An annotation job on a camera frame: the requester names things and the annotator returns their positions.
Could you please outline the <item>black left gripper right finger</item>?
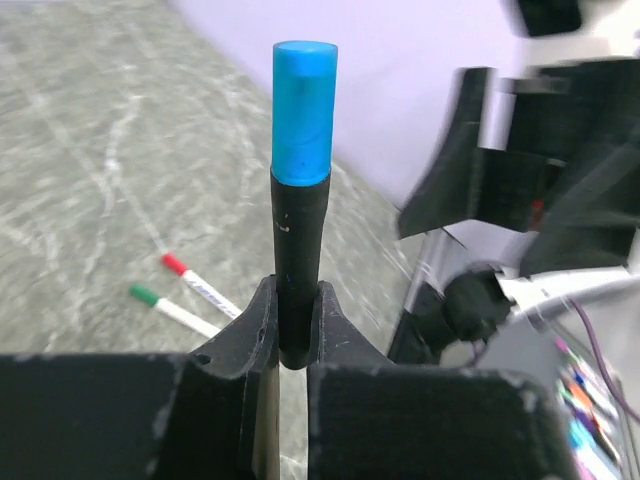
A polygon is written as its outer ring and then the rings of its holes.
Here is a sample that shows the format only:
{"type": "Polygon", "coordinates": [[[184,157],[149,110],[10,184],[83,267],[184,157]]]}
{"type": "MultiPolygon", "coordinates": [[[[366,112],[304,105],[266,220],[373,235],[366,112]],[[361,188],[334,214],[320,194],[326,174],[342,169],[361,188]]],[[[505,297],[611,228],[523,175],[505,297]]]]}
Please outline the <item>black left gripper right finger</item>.
{"type": "Polygon", "coordinates": [[[571,479],[551,395],[508,370],[397,365],[321,283],[307,369],[312,479],[571,479]]]}

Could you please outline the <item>white marker with green tip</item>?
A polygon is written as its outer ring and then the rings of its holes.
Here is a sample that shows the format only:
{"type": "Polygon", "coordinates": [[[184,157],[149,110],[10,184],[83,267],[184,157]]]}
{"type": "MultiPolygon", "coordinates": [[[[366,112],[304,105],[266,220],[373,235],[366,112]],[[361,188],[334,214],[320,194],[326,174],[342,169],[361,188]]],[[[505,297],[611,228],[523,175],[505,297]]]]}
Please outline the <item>white marker with green tip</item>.
{"type": "Polygon", "coordinates": [[[150,308],[206,338],[213,338],[221,331],[221,329],[215,325],[204,321],[200,317],[188,312],[142,285],[134,284],[130,286],[129,294],[150,308]]]}

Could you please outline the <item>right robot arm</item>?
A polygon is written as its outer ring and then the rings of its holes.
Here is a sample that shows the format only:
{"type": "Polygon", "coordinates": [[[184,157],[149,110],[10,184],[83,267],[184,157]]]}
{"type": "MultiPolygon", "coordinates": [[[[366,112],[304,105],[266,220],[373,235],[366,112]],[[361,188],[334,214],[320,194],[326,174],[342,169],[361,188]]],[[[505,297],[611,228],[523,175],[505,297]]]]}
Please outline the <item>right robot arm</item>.
{"type": "Polygon", "coordinates": [[[507,90],[504,149],[479,144],[490,71],[463,69],[448,130],[397,220],[398,234],[436,233],[432,268],[413,284],[388,350],[435,365],[457,341],[485,346],[513,301],[498,274],[529,278],[626,264],[639,227],[639,62],[604,54],[538,65],[507,90]]]}

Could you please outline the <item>blue pen cap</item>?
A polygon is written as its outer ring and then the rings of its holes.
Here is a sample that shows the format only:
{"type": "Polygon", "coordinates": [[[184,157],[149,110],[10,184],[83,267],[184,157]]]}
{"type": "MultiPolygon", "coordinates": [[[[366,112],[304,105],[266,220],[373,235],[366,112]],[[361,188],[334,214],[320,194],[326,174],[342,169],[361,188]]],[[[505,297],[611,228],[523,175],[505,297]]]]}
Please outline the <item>blue pen cap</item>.
{"type": "Polygon", "coordinates": [[[273,46],[272,174],[310,187],[331,170],[338,48],[316,41],[273,46]]]}

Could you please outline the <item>white marker with red tip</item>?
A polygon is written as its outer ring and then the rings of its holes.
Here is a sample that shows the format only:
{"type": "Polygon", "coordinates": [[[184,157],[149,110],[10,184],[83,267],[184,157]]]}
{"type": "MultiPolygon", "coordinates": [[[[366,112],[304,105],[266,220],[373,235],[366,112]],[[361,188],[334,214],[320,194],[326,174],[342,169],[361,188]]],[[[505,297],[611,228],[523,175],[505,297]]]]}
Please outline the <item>white marker with red tip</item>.
{"type": "Polygon", "coordinates": [[[174,255],[165,253],[161,256],[161,261],[166,268],[179,276],[191,289],[200,294],[228,318],[235,319],[241,315],[242,311],[236,305],[174,255]]]}

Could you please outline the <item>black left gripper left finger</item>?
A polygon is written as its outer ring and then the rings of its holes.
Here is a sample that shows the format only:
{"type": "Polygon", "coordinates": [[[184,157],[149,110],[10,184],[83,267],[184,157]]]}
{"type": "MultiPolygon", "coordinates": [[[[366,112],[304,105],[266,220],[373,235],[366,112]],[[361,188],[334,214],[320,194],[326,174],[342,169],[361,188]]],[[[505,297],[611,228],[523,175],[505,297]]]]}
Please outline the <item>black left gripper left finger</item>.
{"type": "Polygon", "coordinates": [[[190,353],[1,357],[5,479],[275,479],[275,281],[190,353]]]}

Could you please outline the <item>coloured markers in background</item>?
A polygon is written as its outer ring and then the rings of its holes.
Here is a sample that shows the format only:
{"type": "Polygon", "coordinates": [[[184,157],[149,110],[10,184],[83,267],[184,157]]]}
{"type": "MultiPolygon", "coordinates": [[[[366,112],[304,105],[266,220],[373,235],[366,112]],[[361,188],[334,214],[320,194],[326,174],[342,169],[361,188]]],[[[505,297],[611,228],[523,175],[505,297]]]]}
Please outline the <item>coloured markers in background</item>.
{"type": "Polygon", "coordinates": [[[568,440],[582,479],[629,479],[622,417],[606,384],[562,337],[554,344],[559,354],[556,397],[565,411],[568,440]]]}

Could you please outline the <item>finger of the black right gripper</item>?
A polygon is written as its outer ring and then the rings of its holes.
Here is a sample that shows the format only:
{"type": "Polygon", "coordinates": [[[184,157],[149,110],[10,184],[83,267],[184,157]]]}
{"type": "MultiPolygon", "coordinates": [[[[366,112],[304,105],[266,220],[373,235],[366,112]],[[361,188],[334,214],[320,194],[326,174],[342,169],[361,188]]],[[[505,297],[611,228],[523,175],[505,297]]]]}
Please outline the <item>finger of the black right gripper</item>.
{"type": "Polygon", "coordinates": [[[463,69],[449,128],[431,166],[397,217],[401,239],[476,216],[484,162],[478,147],[485,90],[492,70],[463,69]]]}

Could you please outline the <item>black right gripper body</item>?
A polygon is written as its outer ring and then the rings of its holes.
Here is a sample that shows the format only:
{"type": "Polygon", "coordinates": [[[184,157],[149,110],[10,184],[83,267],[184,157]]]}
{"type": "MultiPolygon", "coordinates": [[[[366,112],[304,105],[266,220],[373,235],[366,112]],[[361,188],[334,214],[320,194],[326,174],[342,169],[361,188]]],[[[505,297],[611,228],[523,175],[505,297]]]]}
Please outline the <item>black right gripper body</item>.
{"type": "Polygon", "coordinates": [[[521,273],[625,266],[639,229],[639,62],[540,68],[508,83],[501,150],[476,147],[469,216],[532,235],[521,273]]]}

